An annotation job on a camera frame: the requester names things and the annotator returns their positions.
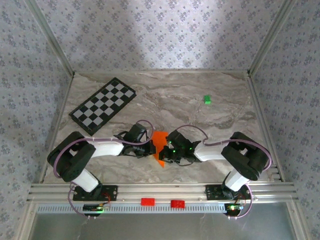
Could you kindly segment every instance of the orange block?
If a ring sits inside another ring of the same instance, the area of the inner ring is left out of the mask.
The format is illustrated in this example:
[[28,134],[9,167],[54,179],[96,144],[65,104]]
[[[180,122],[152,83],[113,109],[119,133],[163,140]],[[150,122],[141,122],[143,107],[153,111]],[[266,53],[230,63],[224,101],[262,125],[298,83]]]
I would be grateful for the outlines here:
[[162,149],[164,149],[164,146],[167,145],[166,137],[169,134],[166,131],[154,131],[152,136],[153,144],[155,145],[155,154],[153,154],[155,160],[164,168],[165,162],[162,160],[159,160],[159,153]]

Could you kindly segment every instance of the patterned wallpaper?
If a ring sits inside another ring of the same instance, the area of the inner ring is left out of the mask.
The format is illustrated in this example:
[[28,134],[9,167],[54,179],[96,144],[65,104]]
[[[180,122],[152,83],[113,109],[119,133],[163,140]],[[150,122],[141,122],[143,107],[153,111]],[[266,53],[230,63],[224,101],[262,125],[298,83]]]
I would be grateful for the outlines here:
[[320,2],[298,0],[254,76],[287,181],[320,239]]
[[76,72],[246,70],[283,0],[36,0]]
[[69,77],[23,1],[0,1],[0,10],[0,240],[6,240],[47,157]]

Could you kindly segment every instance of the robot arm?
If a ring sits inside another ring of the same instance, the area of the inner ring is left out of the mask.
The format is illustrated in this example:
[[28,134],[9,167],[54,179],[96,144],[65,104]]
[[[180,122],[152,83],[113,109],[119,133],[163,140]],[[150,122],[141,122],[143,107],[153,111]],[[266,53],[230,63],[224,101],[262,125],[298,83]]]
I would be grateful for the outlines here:
[[[153,141],[143,143],[141,142],[143,136],[147,138],[146,128],[136,123],[129,131],[115,135],[114,141],[110,139],[108,141],[94,141],[92,138],[88,138],[91,140],[86,139],[74,144],[61,155],[56,164],[56,172],[65,182],[77,184],[94,199],[94,196],[100,194],[102,184],[85,169],[88,161],[91,158],[107,155],[141,158],[155,154],[156,148]],[[71,133],[49,154],[47,158],[49,164],[54,166],[57,156],[64,148],[83,138],[84,136],[79,132]],[[230,140],[222,152],[219,152],[216,147],[207,146],[202,141],[191,142],[175,130],[168,135],[166,139],[168,145],[164,146],[159,153],[159,159],[177,164],[180,164],[182,158],[189,161],[190,164],[221,159],[228,161],[234,169],[225,177],[221,191],[228,199],[235,199],[244,184],[259,179],[268,161],[268,156],[260,148],[243,143],[242,141],[254,143],[243,133],[235,132],[230,139],[232,141]]]
[[244,184],[257,181],[269,159],[259,147],[249,144],[256,142],[241,132],[232,135],[222,152],[217,151],[214,146],[205,145],[202,141],[190,142],[177,130],[168,135],[167,141],[171,147],[165,146],[159,153],[159,159],[168,163],[180,164],[182,158],[190,164],[208,160],[227,160],[234,169],[225,177],[221,189],[229,199],[235,199]]
[[[155,154],[156,147],[153,145],[152,140],[142,145],[135,145],[141,143],[144,135],[147,136],[147,129],[136,123],[130,131],[124,131],[114,136],[114,141],[110,138],[108,141],[84,140],[76,143],[61,155],[56,165],[56,171],[65,182],[73,182],[87,193],[98,195],[101,183],[92,173],[85,169],[88,161],[100,156],[127,156],[131,154],[130,156],[141,158]],[[54,166],[59,153],[66,146],[83,138],[84,136],[77,131],[71,133],[49,154],[47,157],[49,164]]]

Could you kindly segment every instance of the chessboard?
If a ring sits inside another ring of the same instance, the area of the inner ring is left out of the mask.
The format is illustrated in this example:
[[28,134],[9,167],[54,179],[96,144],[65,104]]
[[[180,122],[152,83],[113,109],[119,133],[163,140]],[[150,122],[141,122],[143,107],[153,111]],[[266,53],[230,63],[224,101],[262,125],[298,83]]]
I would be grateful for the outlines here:
[[92,136],[135,96],[135,90],[115,77],[69,115]]

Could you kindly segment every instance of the marble surface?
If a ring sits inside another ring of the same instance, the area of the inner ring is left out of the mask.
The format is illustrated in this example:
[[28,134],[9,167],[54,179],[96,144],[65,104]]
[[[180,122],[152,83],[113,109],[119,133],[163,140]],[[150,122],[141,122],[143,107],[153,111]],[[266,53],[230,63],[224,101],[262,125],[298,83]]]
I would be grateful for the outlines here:
[[[225,140],[233,132],[241,131],[258,143],[263,143],[244,79],[218,72],[159,71],[76,74],[55,146],[73,131],[87,136],[68,114],[113,77],[135,89],[137,96],[94,137],[111,137],[121,131],[128,131],[137,120],[146,119],[151,121],[158,131],[170,133],[181,125],[193,124],[207,132],[210,141]],[[211,104],[204,104],[204,95],[211,96]],[[201,132],[193,128],[182,129],[181,133],[191,141],[204,138]],[[86,169],[104,183],[222,182],[232,166],[225,160],[215,160],[186,167],[166,163],[162,168],[153,156],[140,159],[129,156],[103,156],[92,158]],[[260,180],[269,181],[271,178],[264,173]],[[54,177],[51,166],[48,167],[44,182],[60,182],[60,179]]]

